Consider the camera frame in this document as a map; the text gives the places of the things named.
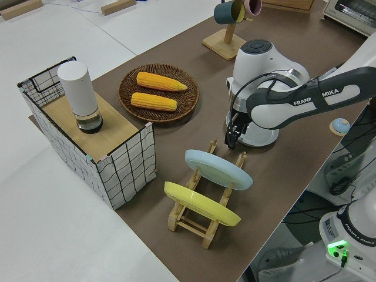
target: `wire grid basket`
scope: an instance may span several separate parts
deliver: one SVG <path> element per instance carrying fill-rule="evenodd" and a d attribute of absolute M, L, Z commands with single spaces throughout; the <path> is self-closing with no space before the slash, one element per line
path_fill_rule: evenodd
<path fill-rule="evenodd" d="M 95 162 L 43 110 L 65 94 L 57 71 L 61 64 L 73 60 L 76 58 L 68 58 L 18 83 L 18 88 L 61 159 L 115 210 L 156 177 L 154 128 L 152 123 L 146 124 Z"/>

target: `corn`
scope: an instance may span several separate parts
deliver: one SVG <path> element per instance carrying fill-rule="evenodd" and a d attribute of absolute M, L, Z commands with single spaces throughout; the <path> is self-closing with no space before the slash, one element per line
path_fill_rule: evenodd
<path fill-rule="evenodd" d="M 182 91 L 188 87 L 181 82 L 162 75 L 155 75 L 150 72 L 139 72 L 137 74 L 139 86 L 166 91 Z"/>
<path fill-rule="evenodd" d="M 177 108 L 177 101 L 173 99 L 141 92 L 133 93 L 130 104 L 139 108 L 168 112 L 174 112 Z"/>

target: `woven basket tray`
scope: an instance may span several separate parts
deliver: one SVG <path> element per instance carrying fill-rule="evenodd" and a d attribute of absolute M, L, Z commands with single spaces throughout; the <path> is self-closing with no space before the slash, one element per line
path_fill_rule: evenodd
<path fill-rule="evenodd" d="M 176 79 L 187 85 L 188 89 L 185 91 L 171 92 L 138 86 L 136 77 L 139 72 L 150 72 Z M 130 99 L 135 92 L 143 92 L 174 99 L 177 101 L 177 109 L 174 112 L 166 112 L 134 107 L 130 104 Z M 169 123 L 183 119 L 196 107 L 199 100 L 199 87 L 194 79 L 185 71 L 175 66 L 153 63 L 140 66 L 129 72 L 123 78 L 119 86 L 119 99 L 123 107 L 129 113 L 140 119 L 155 123 Z"/>

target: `brown table mat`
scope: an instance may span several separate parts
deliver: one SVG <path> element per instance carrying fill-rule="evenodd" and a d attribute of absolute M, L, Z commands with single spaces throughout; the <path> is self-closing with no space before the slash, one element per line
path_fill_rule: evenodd
<path fill-rule="evenodd" d="M 283 55 L 305 66 L 311 77 L 318 76 L 346 61 L 365 40 L 336 22 L 321 19 L 324 4 L 316 1 L 310 15 L 264 8 L 253 22 L 238 24 L 235 34 L 246 41 L 272 41 Z M 338 117 L 353 122 L 366 104 L 293 122 L 280 130 L 273 145 L 238 144 L 229 150 L 224 144 L 229 110 L 226 78 L 232 76 L 234 60 L 226 61 L 202 44 L 224 27 L 210 18 L 93 82 L 97 93 L 137 127 L 144 122 L 127 113 L 118 100 L 120 81 L 132 69 L 148 63 L 171 64 L 192 75 L 199 85 L 200 99 L 189 122 L 155 127 L 157 178 L 117 210 L 180 281 L 236 281 L 339 143 L 329 123 Z M 179 227 L 176 232 L 167 229 L 174 203 L 164 194 L 163 185 L 165 181 L 185 185 L 192 174 L 184 162 L 185 151 L 206 150 L 213 138 L 218 139 L 216 155 L 231 162 L 240 152 L 247 152 L 243 169 L 254 184 L 246 191 L 234 191 L 227 205 L 241 222 L 236 227 L 220 226 L 205 250 L 201 237 Z M 218 200 L 223 190 L 202 179 L 197 191 Z"/>

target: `plate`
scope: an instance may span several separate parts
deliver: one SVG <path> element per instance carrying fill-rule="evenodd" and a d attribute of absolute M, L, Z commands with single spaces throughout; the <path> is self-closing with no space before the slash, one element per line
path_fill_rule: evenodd
<path fill-rule="evenodd" d="M 136 78 L 139 72 L 167 76 L 184 83 L 188 88 L 184 91 L 172 92 L 138 86 Z M 174 99 L 177 101 L 177 109 L 174 112 L 166 112 L 134 107 L 130 104 L 130 99 L 135 92 Z M 199 101 L 199 87 L 196 81 L 184 70 L 171 65 L 152 63 L 140 66 L 129 72 L 119 85 L 118 96 L 123 107 L 133 116 L 154 123 L 169 123 L 189 116 Z"/>
<path fill-rule="evenodd" d="M 234 183 L 234 190 L 246 190 L 253 184 L 253 179 L 248 173 L 216 155 L 199 150 L 187 150 L 185 159 L 192 170 L 198 168 L 199 175 L 221 186 L 229 188 Z"/>
<path fill-rule="evenodd" d="M 229 125 L 229 120 L 230 113 L 228 112 L 226 115 L 226 126 Z M 240 135 L 237 141 L 250 147 L 263 147 L 276 141 L 279 132 L 279 129 L 265 129 L 251 122 L 248 125 L 246 134 Z"/>
<path fill-rule="evenodd" d="M 165 182 L 164 192 L 171 199 L 186 206 L 188 209 L 208 219 L 218 220 L 223 225 L 235 226 L 240 221 L 240 217 L 237 214 L 220 203 L 181 185 Z"/>

